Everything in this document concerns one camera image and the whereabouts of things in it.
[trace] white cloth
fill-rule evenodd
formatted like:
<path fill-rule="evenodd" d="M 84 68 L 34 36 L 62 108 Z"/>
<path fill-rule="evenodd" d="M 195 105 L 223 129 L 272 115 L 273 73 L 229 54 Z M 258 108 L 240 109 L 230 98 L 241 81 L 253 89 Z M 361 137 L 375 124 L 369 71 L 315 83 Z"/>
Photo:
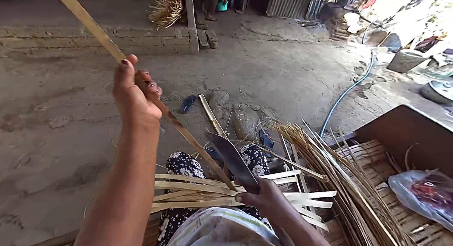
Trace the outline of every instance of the white cloth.
<path fill-rule="evenodd" d="M 174 233 L 167 246 L 281 246 L 263 222 L 238 209 L 201 209 Z"/>

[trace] plastic bag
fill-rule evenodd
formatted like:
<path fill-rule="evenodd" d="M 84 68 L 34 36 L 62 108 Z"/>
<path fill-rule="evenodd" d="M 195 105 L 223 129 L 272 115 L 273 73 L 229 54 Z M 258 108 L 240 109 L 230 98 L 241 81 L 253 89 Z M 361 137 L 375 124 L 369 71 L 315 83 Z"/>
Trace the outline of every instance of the plastic bag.
<path fill-rule="evenodd" d="M 405 207 L 453 232 L 453 179 L 438 170 L 410 170 L 390 176 L 389 186 Z"/>

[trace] corrugated metal sheet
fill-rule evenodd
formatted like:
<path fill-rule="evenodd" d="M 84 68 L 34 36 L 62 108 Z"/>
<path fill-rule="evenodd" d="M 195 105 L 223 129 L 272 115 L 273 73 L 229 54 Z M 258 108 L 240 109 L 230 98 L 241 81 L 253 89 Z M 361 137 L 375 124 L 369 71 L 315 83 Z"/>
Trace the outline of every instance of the corrugated metal sheet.
<path fill-rule="evenodd" d="M 319 17 L 319 13 L 327 0 L 310 0 L 309 9 L 305 15 L 306 20 L 314 20 Z"/>
<path fill-rule="evenodd" d="M 307 12 L 310 0 L 269 0 L 266 15 L 301 19 Z"/>

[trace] cracked ground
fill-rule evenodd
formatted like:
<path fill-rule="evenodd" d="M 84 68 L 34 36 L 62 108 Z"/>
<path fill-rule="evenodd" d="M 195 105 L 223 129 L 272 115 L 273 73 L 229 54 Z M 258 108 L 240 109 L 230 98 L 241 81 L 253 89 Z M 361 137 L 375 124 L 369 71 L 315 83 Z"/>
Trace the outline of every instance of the cracked ground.
<path fill-rule="evenodd" d="M 209 26 L 218 49 L 142 56 L 138 63 L 202 145 L 204 132 L 213 128 L 199 102 L 188 114 L 176 112 L 185 97 L 208 97 L 221 87 L 231 104 L 256 105 L 282 121 L 304 119 L 319 131 L 331 105 L 370 60 L 368 48 L 328 40 L 324 29 L 303 29 L 292 20 L 231 12 L 217 17 Z M 0 58 L 0 246 L 28 246 L 80 226 L 120 132 L 110 94 L 114 66 L 109 56 Z M 419 83 L 380 67 L 344 98 L 327 128 L 350 132 L 399 104 L 453 124 L 442 107 L 417 94 Z M 225 128 L 230 110 L 215 113 Z M 165 119 L 162 127 L 159 165 L 174 151 L 194 152 Z M 234 135 L 231 122 L 227 131 Z"/>

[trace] person's feet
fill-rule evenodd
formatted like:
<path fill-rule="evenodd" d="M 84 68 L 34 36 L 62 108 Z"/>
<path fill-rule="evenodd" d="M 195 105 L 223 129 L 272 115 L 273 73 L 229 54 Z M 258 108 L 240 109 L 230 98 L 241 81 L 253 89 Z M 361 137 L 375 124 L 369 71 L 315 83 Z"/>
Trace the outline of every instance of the person's feet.
<path fill-rule="evenodd" d="M 205 19 L 210 21 L 217 21 L 217 19 L 212 16 L 212 13 L 205 13 Z"/>

